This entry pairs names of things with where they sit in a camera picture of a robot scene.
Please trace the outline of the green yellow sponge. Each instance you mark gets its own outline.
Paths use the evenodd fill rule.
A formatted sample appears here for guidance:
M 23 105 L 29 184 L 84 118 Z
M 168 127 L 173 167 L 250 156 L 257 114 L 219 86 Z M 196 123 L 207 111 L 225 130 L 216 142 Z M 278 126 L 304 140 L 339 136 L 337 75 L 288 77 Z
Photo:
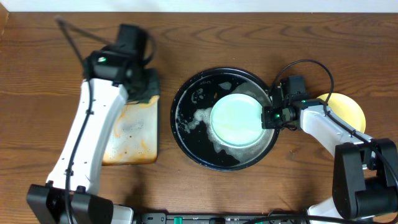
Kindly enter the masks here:
M 144 89 L 132 100 L 138 103 L 148 103 L 153 96 L 160 95 L 159 73 L 155 68 L 144 70 Z

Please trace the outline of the black rectangular soapy tray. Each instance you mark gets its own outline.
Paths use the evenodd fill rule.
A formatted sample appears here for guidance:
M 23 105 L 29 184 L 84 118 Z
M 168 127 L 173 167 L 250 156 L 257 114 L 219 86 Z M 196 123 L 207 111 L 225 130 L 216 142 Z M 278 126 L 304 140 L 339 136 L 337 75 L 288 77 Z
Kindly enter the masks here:
M 103 157 L 104 166 L 149 164 L 157 159 L 159 96 L 148 103 L 129 101 L 116 119 Z

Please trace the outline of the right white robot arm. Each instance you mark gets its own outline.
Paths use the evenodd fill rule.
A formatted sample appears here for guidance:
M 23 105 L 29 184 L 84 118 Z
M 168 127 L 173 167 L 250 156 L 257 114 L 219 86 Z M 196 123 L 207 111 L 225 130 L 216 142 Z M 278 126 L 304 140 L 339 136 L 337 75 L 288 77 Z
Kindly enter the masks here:
M 372 223 L 373 217 L 397 213 L 397 146 L 392 140 L 357 131 L 304 88 L 272 88 L 270 95 L 263 128 L 302 130 L 334 157 L 332 198 L 294 220 Z

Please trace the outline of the mint plate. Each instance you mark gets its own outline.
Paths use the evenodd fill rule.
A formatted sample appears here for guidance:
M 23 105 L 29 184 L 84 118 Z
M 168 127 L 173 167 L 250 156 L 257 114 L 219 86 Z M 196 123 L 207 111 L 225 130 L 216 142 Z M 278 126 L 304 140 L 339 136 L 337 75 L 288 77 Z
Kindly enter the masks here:
M 242 93 L 222 97 L 211 110 L 210 124 L 216 137 L 234 147 L 257 142 L 265 133 L 261 121 L 262 105 Z

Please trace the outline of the yellow plate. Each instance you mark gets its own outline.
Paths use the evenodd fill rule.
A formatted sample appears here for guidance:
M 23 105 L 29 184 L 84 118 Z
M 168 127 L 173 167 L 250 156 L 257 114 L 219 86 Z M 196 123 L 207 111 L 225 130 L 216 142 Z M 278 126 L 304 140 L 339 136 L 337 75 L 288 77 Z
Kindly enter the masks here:
M 332 93 L 328 101 L 332 112 L 361 133 L 366 129 L 366 118 L 361 107 L 352 98 L 341 93 Z

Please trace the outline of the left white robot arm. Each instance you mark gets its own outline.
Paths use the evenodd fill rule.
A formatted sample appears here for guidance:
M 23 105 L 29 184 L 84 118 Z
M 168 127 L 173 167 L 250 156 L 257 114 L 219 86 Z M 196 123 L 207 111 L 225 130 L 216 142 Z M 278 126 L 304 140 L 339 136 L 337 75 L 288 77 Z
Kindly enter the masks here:
M 130 95 L 147 88 L 147 60 L 136 51 L 97 50 L 82 61 L 80 100 L 63 151 L 27 203 L 40 223 L 132 223 L 134 210 L 98 196 L 106 145 Z

